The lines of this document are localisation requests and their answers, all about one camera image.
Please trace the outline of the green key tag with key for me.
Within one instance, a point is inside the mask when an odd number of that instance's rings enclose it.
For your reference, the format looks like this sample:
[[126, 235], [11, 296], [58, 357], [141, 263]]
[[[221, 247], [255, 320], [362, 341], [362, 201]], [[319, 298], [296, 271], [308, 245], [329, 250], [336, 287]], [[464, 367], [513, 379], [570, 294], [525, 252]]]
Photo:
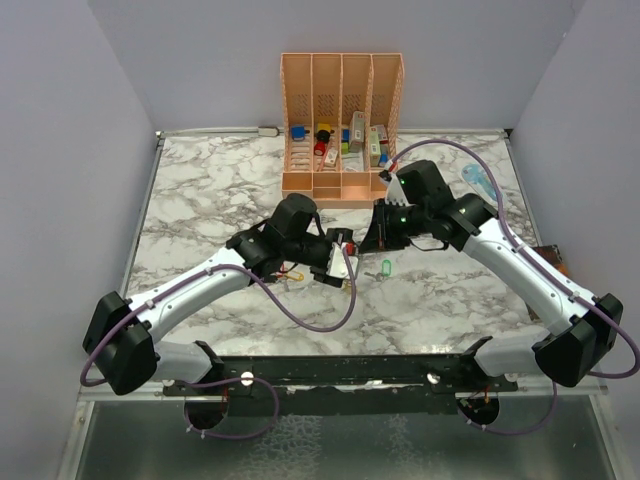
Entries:
[[388, 259], [384, 259], [381, 262], [380, 269], [377, 272], [368, 272], [365, 271], [364, 275], [374, 279], [377, 282], [381, 282], [387, 278], [389, 278], [392, 274], [392, 263]]

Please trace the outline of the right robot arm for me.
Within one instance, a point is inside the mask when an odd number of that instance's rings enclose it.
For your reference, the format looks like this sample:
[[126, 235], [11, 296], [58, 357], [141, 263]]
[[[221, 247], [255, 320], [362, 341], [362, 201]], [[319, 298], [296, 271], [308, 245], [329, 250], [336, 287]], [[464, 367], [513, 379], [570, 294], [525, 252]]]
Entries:
[[481, 391], [495, 377], [515, 373], [542, 373], [574, 387], [611, 350], [623, 312], [614, 295], [598, 297], [572, 282], [502, 230], [496, 210], [480, 196], [454, 197], [434, 162], [420, 160], [379, 177], [386, 195], [374, 203], [361, 252], [402, 250], [412, 238], [430, 235], [488, 268], [543, 323], [532, 334], [473, 346], [473, 358], [459, 367], [467, 389]]

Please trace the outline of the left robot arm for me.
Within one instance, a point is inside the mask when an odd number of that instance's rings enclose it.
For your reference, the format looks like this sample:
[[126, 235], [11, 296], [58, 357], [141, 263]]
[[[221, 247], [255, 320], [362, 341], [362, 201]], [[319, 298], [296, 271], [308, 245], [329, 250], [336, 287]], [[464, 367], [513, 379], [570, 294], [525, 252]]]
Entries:
[[317, 206], [302, 194], [281, 200], [272, 215], [233, 235], [200, 265], [147, 292], [125, 299], [113, 291], [99, 301], [82, 342], [88, 355], [84, 387], [108, 384], [126, 395], [148, 381], [174, 380], [206, 395], [220, 385], [222, 362], [203, 341], [176, 344], [165, 336], [204, 307], [251, 285], [266, 289], [284, 263], [306, 265], [315, 278], [339, 287], [355, 280], [353, 232], [321, 224]]

